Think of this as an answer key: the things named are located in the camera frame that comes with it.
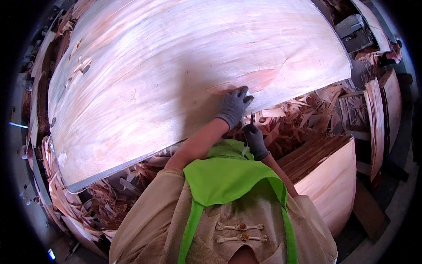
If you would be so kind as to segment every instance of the glove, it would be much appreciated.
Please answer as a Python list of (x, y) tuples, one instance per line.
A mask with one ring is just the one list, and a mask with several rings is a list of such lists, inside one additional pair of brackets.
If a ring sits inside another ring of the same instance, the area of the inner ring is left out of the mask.
[(242, 130), (245, 133), (246, 141), (255, 160), (261, 161), (270, 153), (265, 147), (262, 131), (250, 124), (244, 126)]
[(254, 99), (253, 96), (246, 96), (247, 92), (248, 87), (242, 86), (240, 87), (240, 90), (234, 90), (231, 94), (227, 93), (223, 98), (220, 113), (216, 117), (226, 121), (230, 130), (239, 123), (246, 107), (248, 107)]

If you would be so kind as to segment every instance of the beige jacket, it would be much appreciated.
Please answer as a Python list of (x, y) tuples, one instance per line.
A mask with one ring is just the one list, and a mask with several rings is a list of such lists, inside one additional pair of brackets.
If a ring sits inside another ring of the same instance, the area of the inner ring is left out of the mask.
[[(109, 262), (176, 263), (191, 204), (183, 171), (160, 171), (119, 227), (111, 243)], [(309, 197), (299, 195), (293, 199), (289, 195), (287, 212), (299, 263), (335, 263), (334, 239)], [(248, 229), (240, 231), (239, 226), (245, 225)], [(257, 240), (239, 238), (246, 233)], [(226, 238), (233, 241), (222, 242)], [(259, 263), (286, 263), (285, 241), (280, 203), (268, 180), (263, 179), (240, 199), (204, 209), (186, 262), (227, 263), (241, 246), (247, 245)]]

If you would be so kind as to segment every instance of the apron strap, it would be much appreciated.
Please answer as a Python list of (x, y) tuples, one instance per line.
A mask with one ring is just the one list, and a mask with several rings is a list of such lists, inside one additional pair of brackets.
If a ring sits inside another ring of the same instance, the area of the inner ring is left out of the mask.
[(196, 228), (199, 224), (204, 206), (192, 200), (192, 207), (190, 209), (190, 215), (187, 220), (185, 231), (183, 233), (182, 242), (179, 248), (179, 257), (177, 264), (184, 264), (190, 245), (192, 244), (193, 236), (195, 235)]
[(281, 215), (284, 221), (284, 229), (286, 230), (287, 263), (298, 264), (298, 248), (296, 247), (295, 234), (286, 208), (283, 206), (281, 207)]

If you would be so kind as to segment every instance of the wooden board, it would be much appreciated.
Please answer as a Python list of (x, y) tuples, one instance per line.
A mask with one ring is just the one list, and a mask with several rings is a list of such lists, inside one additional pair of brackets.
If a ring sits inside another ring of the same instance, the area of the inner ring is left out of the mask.
[(362, 224), (368, 238), (374, 243), (378, 241), (390, 223), (388, 216), (381, 211), (378, 203), (360, 181), (356, 182), (353, 213)]
[(356, 191), (353, 137), (325, 137), (308, 142), (277, 163), (296, 191), (313, 201), (331, 234), (339, 235), (352, 212)]
[(401, 121), (402, 100), (394, 69), (389, 69), (379, 80), (385, 120), (385, 155), (391, 152)]
[(375, 40), (378, 43), (379, 51), (377, 53), (389, 52), (390, 48), (390, 41), (388, 40), (387, 36), (385, 35), (382, 27), (376, 19), (375, 15), (372, 11), (365, 6), (364, 3), (360, 2), (359, 0), (351, 0), (356, 8), (360, 11), (362, 16), (365, 18), (366, 22), (368, 23), (369, 28), (371, 29)]
[(372, 181), (381, 168), (384, 157), (384, 108), (378, 80), (375, 78), (369, 81), (365, 87), (364, 96), (371, 126), (371, 172), (369, 176)]
[(338, 37), (309, 0), (97, 0), (49, 88), (66, 185), (191, 136), (218, 112), (222, 98), (208, 88), (271, 69), (279, 74), (248, 113), (350, 77)]
[(72, 234), (75, 236), (75, 238), (86, 248), (88, 248), (89, 250), (91, 250), (92, 252), (96, 253), (97, 255), (108, 259), (108, 256), (102, 252), (97, 245), (93, 242), (90, 241), (88, 239), (86, 239), (82, 233), (80, 232), (80, 228), (75, 225), (74, 221), (72, 221), (71, 218), (67, 217), (67, 216), (62, 216), (63, 222), (67, 225), (67, 227), (69, 228), (69, 230), (72, 232)]
[(34, 66), (32, 68), (31, 77), (34, 77), (34, 82), (32, 84), (31, 92), (31, 113), (30, 113), (30, 123), (29, 123), (29, 133), (31, 141), (34, 145), (37, 142), (38, 134), (38, 115), (37, 115), (37, 104), (38, 104), (38, 84), (40, 82), (42, 73), (42, 66), (44, 62), (44, 57), (46, 55), (47, 48), (50, 43), (54, 40), (56, 33), (48, 31), (41, 46), (38, 50), (37, 57), (35, 57)]

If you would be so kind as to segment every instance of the green apron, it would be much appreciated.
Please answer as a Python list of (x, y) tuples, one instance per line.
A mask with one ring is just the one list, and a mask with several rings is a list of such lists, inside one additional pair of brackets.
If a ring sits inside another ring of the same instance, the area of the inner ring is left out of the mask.
[(180, 244), (178, 264), (185, 263), (204, 207), (239, 199), (264, 178), (268, 179), (281, 203), (286, 229), (287, 263), (298, 263), (296, 240), (286, 211), (286, 186), (271, 168), (260, 161), (254, 161), (249, 151), (243, 157), (243, 149), (243, 142), (232, 139), (221, 141), (213, 146), (207, 159), (195, 160), (183, 170), (193, 200)]

